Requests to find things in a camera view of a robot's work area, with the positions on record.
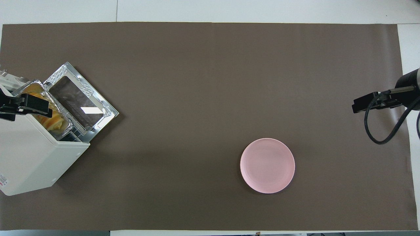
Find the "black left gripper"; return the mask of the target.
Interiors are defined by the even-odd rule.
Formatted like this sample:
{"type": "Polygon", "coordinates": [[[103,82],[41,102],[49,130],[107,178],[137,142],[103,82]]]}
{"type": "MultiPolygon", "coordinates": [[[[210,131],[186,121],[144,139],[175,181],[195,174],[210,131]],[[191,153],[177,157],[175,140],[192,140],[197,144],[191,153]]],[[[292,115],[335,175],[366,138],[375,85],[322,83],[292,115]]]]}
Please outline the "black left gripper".
{"type": "Polygon", "coordinates": [[[36,119],[50,119],[53,116],[53,109],[49,109],[48,100],[30,94],[21,94],[19,97],[9,96],[8,90],[1,87],[0,92],[0,118],[14,122],[16,115],[22,115],[20,108],[32,110],[31,114],[36,119]]]}

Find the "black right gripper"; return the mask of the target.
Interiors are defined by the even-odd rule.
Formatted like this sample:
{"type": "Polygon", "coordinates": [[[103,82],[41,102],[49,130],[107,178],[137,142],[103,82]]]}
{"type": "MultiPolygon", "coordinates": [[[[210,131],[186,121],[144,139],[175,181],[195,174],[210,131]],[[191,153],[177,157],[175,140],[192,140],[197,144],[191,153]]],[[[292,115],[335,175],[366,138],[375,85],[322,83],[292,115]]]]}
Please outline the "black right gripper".
{"type": "Polygon", "coordinates": [[[353,100],[353,104],[351,105],[353,113],[356,114],[359,112],[366,111],[369,103],[372,100],[374,101],[374,103],[371,109],[386,109],[402,106],[402,102],[400,102],[396,98],[393,98],[393,94],[390,92],[390,90],[383,91],[380,93],[372,92],[353,100]]]}

